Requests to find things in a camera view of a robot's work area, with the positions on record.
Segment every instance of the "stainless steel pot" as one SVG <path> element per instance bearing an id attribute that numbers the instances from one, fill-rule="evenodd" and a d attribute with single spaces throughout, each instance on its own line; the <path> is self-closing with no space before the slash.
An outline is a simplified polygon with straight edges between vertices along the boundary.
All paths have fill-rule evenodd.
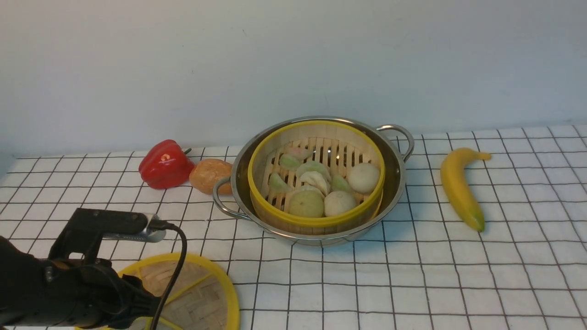
<path id="1" fill-rule="evenodd" d="M 263 141 L 263 139 L 266 138 L 267 135 L 271 134 L 273 131 L 286 125 L 289 125 L 291 123 L 305 122 L 309 120 L 328 120 L 331 122 L 347 124 L 349 126 L 354 127 L 355 129 L 360 130 L 361 132 L 369 136 L 375 142 L 375 144 L 377 144 L 377 146 L 383 154 L 386 166 L 386 178 L 383 187 L 383 200 L 381 203 L 381 207 L 379 208 L 379 213 L 375 218 L 371 219 L 370 221 L 364 223 L 359 227 L 341 233 L 329 235 L 300 235 L 292 234 L 277 229 L 271 225 L 264 223 L 257 217 L 253 205 L 251 203 L 251 196 L 249 194 L 250 187 L 247 180 L 247 167 L 249 165 L 249 161 L 251 159 L 253 151 L 255 150 L 257 145 L 259 145 L 259 143 Z M 395 130 L 404 134 L 407 137 L 409 146 L 407 152 L 404 155 L 400 154 L 400 152 L 397 150 L 397 147 L 392 142 L 390 142 L 389 139 L 383 135 L 383 133 L 381 133 L 385 130 Z M 408 158 L 410 158 L 410 155 L 413 150 L 414 138 L 405 128 L 398 125 L 383 125 L 374 129 L 366 124 L 357 122 L 356 120 L 352 119 L 330 116 L 300 117 L 271 126 L 263 132 L 254 136 L 242 148 L 237 158 L 235 159 L 234 164 L 232 166 L 232 173 L 230 177 L 219 180 L 216 183 L 212 190 L 212 198 L 214 199 L 214 204 L 224 214 L 228 215 L 229 217 L 253 221 L 260 227 L 262 227 L 266 232 L 270 234 L 275 234 L 278 237 L 285 238 L 286 240 L 292 241 L 297 244 L 327 246 L 340 244 L 347 241 L 353 241 L 367 233 L 367 231 L 371 227 L 373 227 L 375 224 L 381 221 L 381 219 L 387 213 L 389 213 L 389 211 L 391 211 L 393 207 L 397 204 L 397 201 L 404 192 L 406 183 L 406 169 L 404 164 L 408 160 Z M 232 187 L 232 194 L 234 196 L 234 199 L 243 213 L 229 209 L 220 200 L 220 197 L 218 195 L 218 188 L 229 181 Z"/>

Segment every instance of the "yellow lid rim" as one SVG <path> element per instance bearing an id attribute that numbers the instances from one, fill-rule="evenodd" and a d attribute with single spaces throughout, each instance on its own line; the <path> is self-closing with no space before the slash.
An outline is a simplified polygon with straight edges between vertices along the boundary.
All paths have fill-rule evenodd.
<path id="1" fill-rule="evenodd" d="M 157 262 L 163 261 L 177 261 L 180 257 L 180 253 L 166 253 L 155 255 L 153 257 L 149 257 L 134 264 L 128 265 L 123 270 L 118 272 L 118 276 L 121 277 L 124 274 L 128 274 L 134 271 L 137 271 L 139 268 L 154 264 Z M 226 323 L 226 330 L 238 330 L 240 327 L 240 307 L 238 304 L 238 295 L 237 291 L 230 280 L 230 277 L 226 274 L 226 272 L 220 268 L 219 265 L 215 264 L 214 262 L 196 254 L 188 253 L 185 256 L 185 262 L 191 262 L 193 264 L 200 265 L 208 270 L 220 283 L 222 286 L 222 290 L 224 291 L 224 295 L 226 296 L 226 304 L 227 304 L 227 323 Z"/>

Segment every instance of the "fake fruit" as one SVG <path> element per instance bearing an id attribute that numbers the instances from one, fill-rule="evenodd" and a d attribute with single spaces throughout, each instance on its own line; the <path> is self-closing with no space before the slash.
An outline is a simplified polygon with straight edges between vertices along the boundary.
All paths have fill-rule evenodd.
<path id="1" fill-rule="evenodd" d="M 335 174 L 332 176 L 332 183 L 330 186 L 332 187 L 332 191 L 345 191 L 349 194 L 355 193 L 353 188 L 350 187 L 349 183 L 346 182 L 345 178 L 343 178 L 340 174 Z"/>
<path id="2" fill-rule="evenodd" d="M 346 191 L 333 191 L 324 198 L 324 214 L 327 217 L 342 214 L 356 206 L 357 201 Z"/>
<path id="3" fill-rule="evenodd" d="M 291 156 L 296 157 L 300 161 L 303 161 L 312 155 L 312 152 L 310 150 L 300 147 L 289 147 L 287 153 Z"/>
<path id="4" fill-rule="evenodd" d="M 354 191 L 370 194 L 379 182 L 379 169 L 371 163 L 360 163 L 353 166 L 346 177 Z"/>
<path id="5" fill-rule="evenodd" d="M 174 140 L 157 143 L 139 164 L 141 179 L 153 189 L 168 189 L 186 182 L 194 163 Z"/>
<path id="6" fill-rule="evenodd" d="M 208 158 L 200 161 L 190 174 L 190 184 L 206 195 L 212 195 L 212 188 L 220 179 L 229 177 L 232 164 L 226 161 Z M 225 183 L 218 189 L 220 195 L 232 194 L 230 183 Z"/>
<path id="7" fill-rule="evenodd" d="M 326 181 L 330 181 L 332 179 L 330 177 L 330 171 L 328 168 L 324 164 L 318 163 L 315 160 L 308 160 L 306 163 L 301 164 L 300 167 L 298 167 L 298 169 L 295 171 L 295 175 L 298 178 L 301 178 L 304 173 L 309 171 L 320 173 L 324 179 L 326 179 Z"/>
<path id="8" fill-rule="evenodd" d="M 271 173 L 269 175 L 269 189 L 271 189 L 274 193 L 288 193 L 292 191 L 292 187 L 290 187 L 280 176 L 278 173 Z"/>
<path id="9" fill-rule="evenodd" d="M 305 172 L 299 177 L 299 180 L 318 188 L 324 196 L 330 193 L 330 183 L 317 171 Z"/>
<path id="10" fill-rule="evenodd" d="M 289 199 L 289 214 L 306 218 L 322 217 L 324 215 L 322 196 L 312 190 L 304 190 L 292 195 Z"/>
<path id="11" fill-rule="evenodd" d="M 454 211 L 469 227 L 485 230 L 485 217 L 467 184 L 464 168 L 475 160 L 489 160 L 491 154 L 469 148 L 451 151 L 440 166 L 440 180 Z"/>
<path id="12" fill-rule="evenodd" d="M 302 162 L 299 159 L 297 159 L 296 157 L 294 157 L 290 154 L 284 153 L 279 158 L 279 166 L 283 167 L 284 169 L 286 169 L 288 171 L 297 170 L 301 164 L 302 164 Z"/>

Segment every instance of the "grid pattern tablecloth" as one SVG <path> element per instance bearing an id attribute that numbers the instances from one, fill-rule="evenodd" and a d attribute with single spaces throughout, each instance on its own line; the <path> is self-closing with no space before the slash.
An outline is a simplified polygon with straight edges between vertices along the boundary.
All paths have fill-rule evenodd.
<path id="1" fill-rule="evenodd" d="M 0 235 L 45 257 L 76 207 L 157 213 L 181 225 L 191 253 L 226 269 L 242 329 L 585 329 L 587 126 L 415 138 L 399 204 L 337 247 L 291 246 L 227 218 L 188 183 L 152 190 L 137 172 L 144 152 L 18 160 L 1 181 Z M 440 186 L 441 161 L 458 147 L 493 154 L 467 171 L 482 234 Z M 232 161 L 238 151 L 191 154 Z M 105 241 L 99 256 L 120 270 L 179 248 L 168 234 L 157 244 Z"/>

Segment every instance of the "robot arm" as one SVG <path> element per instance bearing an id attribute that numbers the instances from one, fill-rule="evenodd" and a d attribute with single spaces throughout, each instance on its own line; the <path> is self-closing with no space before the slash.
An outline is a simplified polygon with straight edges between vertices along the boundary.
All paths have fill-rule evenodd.
<path id="1" fill-rule="evenodd" d="M 120 278 L 97 254 L 104 237 L 160 241 L 165 228 L 169 224 L 156 215 L 78 208 L 47 259 L 0 237 L 0 326 L 126 329 L 138 317 L 154 316 L 162 297 L 137 277 Z M 83 257 L 70 259 L 72 253 Z"/>

